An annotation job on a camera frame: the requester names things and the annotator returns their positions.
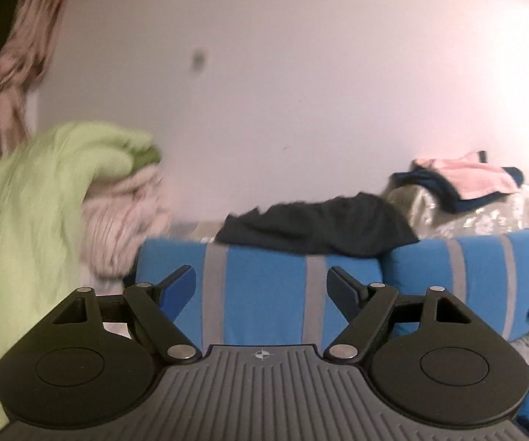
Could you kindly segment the black garment behind pillows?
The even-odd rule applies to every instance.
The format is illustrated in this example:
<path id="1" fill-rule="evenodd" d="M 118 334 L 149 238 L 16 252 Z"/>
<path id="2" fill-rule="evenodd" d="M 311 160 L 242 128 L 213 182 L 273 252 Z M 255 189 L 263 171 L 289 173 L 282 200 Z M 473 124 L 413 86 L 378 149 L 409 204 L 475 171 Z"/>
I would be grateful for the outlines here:
<path id="1" fill-rule="evenodd" d="M 323 202 L 276 204 L 228 215 L 215 241 L 300 255 L 376 258 L 419 238 L 383 198 L 360 192 Z"/>

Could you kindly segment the left blue striped pillow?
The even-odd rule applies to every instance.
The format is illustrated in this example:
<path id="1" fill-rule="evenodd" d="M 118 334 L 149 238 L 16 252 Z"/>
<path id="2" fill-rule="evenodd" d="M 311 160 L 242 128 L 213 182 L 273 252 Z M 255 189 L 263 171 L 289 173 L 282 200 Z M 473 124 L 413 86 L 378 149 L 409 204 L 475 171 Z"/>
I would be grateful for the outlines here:
<path id="1" fill-rule="evenodd" d="M 183 265 L 196 274 L 176 326 L 202 351 L 212 344 L 315 344 L 323 351 L 346 327 L 326 291 L 330 268 L 363 284 L 382 279 L 375 259 L 298 256 L 217 243 L 146 242 L 136 279 L 158 284 Z"/>

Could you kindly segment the blue striped pillow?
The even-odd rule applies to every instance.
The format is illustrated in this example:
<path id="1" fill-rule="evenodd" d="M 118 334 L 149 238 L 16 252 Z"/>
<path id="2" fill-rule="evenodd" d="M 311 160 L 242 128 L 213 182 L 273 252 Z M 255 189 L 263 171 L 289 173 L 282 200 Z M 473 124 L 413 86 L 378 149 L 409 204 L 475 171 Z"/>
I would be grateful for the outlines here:
<path id="1" fill-rule="evenodd" d="M 403 295 L 446 289 L 505 340 L 529 333 L 529 230 L 425 239 L 384 256 L 381 270 Z"/>
<path id="2" fill-rule="evenodd" d="M 375 259 L 298 256 L 217 243 L 146 242 L 136 279 L 158 284 L 183 265 L 196 274 L 176 326 L 202 351 L 212 344 L 315 344 L 323 351 L 346 327 L 326 291 L 330 268 L 363 284 L 382 279 Z"/>

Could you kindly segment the beige quilted blanket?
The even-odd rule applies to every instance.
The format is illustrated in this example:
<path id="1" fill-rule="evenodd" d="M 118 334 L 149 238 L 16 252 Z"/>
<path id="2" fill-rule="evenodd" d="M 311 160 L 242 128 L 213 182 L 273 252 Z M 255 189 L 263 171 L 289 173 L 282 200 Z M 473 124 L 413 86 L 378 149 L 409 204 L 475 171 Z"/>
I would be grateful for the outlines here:
<path id="1" fill-rule="evenodd" d="M 148 238 L 171 227 L 159 166 L 149 164 L 120 180 L 96 180 L 82 205 L 81 261 L 101 279 L 117 279 L 134 268 Z"/>

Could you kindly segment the right blue striped pillow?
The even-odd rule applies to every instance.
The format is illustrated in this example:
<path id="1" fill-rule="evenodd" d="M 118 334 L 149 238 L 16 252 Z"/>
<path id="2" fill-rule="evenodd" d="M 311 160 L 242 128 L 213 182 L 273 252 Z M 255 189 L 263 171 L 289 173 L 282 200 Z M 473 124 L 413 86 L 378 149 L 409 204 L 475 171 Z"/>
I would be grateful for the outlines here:
<path id="1" fill-rule="evenodd" d="M 381 270 L 403 295 L 446 289 L 505 340 L 529 333 L 529 230 L 425 239 L 384 256 Z"/>

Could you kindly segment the navy folded garment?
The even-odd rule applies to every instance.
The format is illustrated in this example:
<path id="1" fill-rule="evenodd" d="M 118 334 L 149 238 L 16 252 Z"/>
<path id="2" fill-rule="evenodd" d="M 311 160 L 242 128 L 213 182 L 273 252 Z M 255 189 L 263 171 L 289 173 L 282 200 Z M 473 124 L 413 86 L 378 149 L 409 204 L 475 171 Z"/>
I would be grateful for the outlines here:
<path id="1" fill-rule="evenodd" d="M 497 202 L 505 197 L 501 192 L 488 192 L 485 196 L 474 199 L 462 199 L 442 175 L 438 175 L 425 168 L 414 168 L 407 172 L 395 172 L 391 181 L 396 187 L 405 185 L 419 185 L 426 188 L 439 202 L 440 207 L 448 213 L 458 214 L 470 212 L 487 204 Z"/>

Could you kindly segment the pink folded towel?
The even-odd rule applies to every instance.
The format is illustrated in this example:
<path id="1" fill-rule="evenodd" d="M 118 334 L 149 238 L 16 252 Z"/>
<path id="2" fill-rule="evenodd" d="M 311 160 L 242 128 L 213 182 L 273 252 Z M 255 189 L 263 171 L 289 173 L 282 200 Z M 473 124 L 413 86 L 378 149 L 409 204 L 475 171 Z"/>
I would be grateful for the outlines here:
<path id="1" fill-rule="evenodd" d="M 518 168 L 489 163 L 485 150 L 472 151 L 456 158 L 415 158 L 413 163 L 443 177 L 461 200 L 494 193 L 513 194 L 523 184 L 523 174 Z"/>

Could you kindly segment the green blanket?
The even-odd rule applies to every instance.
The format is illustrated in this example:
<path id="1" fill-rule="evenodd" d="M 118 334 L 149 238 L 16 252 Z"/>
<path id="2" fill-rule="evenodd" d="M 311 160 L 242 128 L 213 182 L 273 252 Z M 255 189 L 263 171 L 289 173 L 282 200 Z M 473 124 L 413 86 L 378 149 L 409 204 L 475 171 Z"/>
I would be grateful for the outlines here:
<path id="1" fill-rule="evenodd" d="M 56 126 L 0 157 L 0 358 L 78 287 L 91 183 L 159 159 L 149 132 L 103 122 Z"/>

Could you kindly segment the grey plastic-covered bundle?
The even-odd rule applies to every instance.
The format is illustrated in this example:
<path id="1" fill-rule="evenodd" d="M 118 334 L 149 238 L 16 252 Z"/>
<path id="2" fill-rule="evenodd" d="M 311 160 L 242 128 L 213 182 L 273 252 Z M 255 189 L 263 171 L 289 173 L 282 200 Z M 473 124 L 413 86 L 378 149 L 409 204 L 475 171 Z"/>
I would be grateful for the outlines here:
<path id="1" fill-rule="evenodd" d="M 419 239 L 498 235 L 529 229 L 529 184 L 518 193 L 459 214 L 445 212 L 437 198 L 418 185 L 393 189 L 387 200 L 406 217 Z"/>

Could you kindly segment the patterned curtain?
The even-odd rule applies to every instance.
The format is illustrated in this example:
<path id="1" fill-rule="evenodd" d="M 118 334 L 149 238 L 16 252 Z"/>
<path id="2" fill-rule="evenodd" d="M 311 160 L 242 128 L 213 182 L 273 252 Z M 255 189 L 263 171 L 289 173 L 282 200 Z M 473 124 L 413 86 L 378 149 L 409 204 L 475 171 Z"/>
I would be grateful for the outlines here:
<path id="1" fill-rule="evenodd" d="M 26 98 L 51 61 L 66 0 L 18 0 L 9 36 L 0 50 L 0 156 L 30 136 Z"/>

